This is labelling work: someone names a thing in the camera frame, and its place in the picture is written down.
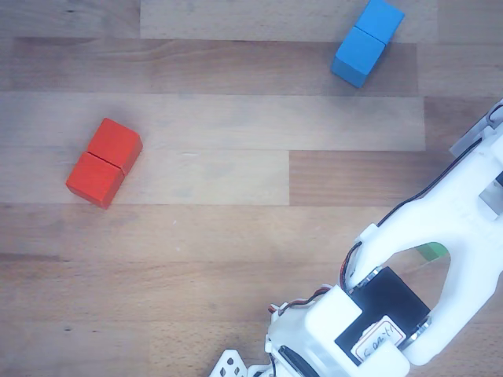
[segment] label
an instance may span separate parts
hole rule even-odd
[[[351,353],[360,361],[365,361],[384,342],[393,342],[395,346],[398,346],[404,340],[406,340],[406,335],[403,331],[390,317],[384,316],[363,332],[360,340],[351,348]]]

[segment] wooden plank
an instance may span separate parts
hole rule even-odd
[[[268,2],[167,2],[141,4],[142,38],[340,42],[365,8],[355,2],[302,0]],[[397,42],[434,42],[437,2],[392,0],[407,15]]]
[[[439,0],[439,41],[503,43],[499,0]]]
[[[0,202],[85,203],[64,185],[81,148],[0,148]],[[114,203],[285,205],[288,152],[146,149]]]
[[[416,97],[54,92],[0,93],[0,145],[85,148],[105,116],[145,149],[424,150]]]
[[[0,206],[0,262],[341,263],[389,208]]]
[[[290,152],[290,204],[394,206],[436,178],[448,154]]]
[[[336,50],[325,42],[22,38],[11,76],[19,91],[417,95],[415,44],[390,44],[361,90],[330,72]]]
[[[0,320],[265,322],[271,302],[309,297],[320,284],[334,284],[339,267],[288,261],[2,262]],[[422,281],[415,289],[420,297],[442,286],[437,273],[411,274],[408,281]],[[502,306],[499,287],[476,322],[501,324]]]
[[[128,376],[149,373],[149,325],[131,322],[1,322],[0,373]]]
[[[501,96],[501,45],[423,44],[418,46],[417,59],[424,96]]]
[[[0,2],[0,34],[20,37],[139,37],[140,0]]]
[[[499,100],[499,97],[426,97],[427,150],[448,151]]]

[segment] green object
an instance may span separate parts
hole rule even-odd
[[[437,242],[426,243],[416,247],[416,249],[428,262],[434,261],[437,258],[445,257],[449,254],[449,251],[447,251],[442,244]]]

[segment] red block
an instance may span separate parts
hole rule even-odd
[[[84,152],[74,166],[66,185],[71,192],[101,208],[108,208],[123,183],[118,167]]]
[[[140,135],[105,118],[87,146],[87,151],[115,165],[127,175],[142,148]]]

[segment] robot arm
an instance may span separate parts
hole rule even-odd
[[[411,247],[438,242],[450,252],[450,269],[430,313],[431,324],[404,351],[413,364],[426,364],[443,350],[494,293],[503,270],[503,187],[496,181],[503,172],[503,126],[497,127],[502,119],[503,101],[475,125],[485,125],[481,131],[465,136],[472,142],[466,156],[458,156],[460,162],[428,194],[358,238],[362,245],[351,261],[348,287]]]
[[[340,287],[271,307],[270,365],[247,370],[237,351],[227,350],[210,377],[404,377],[410,363],[426,364],[441,352],[494,293],[503,270],[501,124],[503,100],[451,148],[456,161],[437,180],[356,239]],[[430,242],[451,257],[432,310],[381,267]]]

